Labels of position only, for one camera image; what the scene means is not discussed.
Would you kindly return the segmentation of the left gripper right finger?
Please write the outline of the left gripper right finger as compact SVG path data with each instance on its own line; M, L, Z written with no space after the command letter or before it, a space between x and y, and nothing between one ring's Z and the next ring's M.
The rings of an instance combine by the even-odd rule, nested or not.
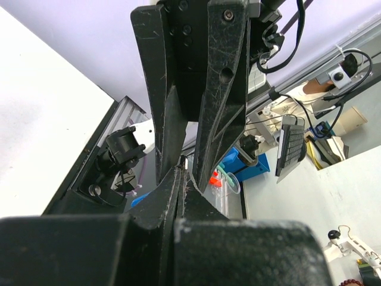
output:
M230 220L185 171L175 176L175 285L331 285L313 231L292 220Z

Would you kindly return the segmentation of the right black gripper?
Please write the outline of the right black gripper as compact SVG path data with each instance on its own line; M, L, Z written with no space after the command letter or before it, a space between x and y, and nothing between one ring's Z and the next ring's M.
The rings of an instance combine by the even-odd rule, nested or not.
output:
M157 184L177 164L186 136L177 69L184 112L190 122L199 118L193 177L204 192L243 134L249 67L283 44L276 24L282 3L164 1L131 12L154 122Z

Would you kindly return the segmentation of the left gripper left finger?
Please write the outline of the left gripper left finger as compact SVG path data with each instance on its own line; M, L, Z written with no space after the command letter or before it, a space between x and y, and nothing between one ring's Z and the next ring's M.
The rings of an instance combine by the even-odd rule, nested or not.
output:
M174 285L175 166L123 214L1 220L2 285Z

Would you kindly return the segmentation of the blue key tag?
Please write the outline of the blue key tag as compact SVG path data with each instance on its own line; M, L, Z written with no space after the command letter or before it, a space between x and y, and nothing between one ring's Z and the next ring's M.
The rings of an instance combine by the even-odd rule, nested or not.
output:
M144 198L146 198L147 196L149 195L149 193L146 193L144 195L141 195L140 197L138 198L135 198L132 202L131 202L131 207L135 207L137 204L139 204Z

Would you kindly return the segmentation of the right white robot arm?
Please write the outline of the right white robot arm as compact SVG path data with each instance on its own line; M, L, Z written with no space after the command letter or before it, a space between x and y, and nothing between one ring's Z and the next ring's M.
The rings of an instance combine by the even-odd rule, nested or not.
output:
M158 1L130 15L151 120L106 138L99 170L112 175L156 153L156 179L177 163L198 125L193 177L203 191L246 125L249 72L268 51L280 1Z

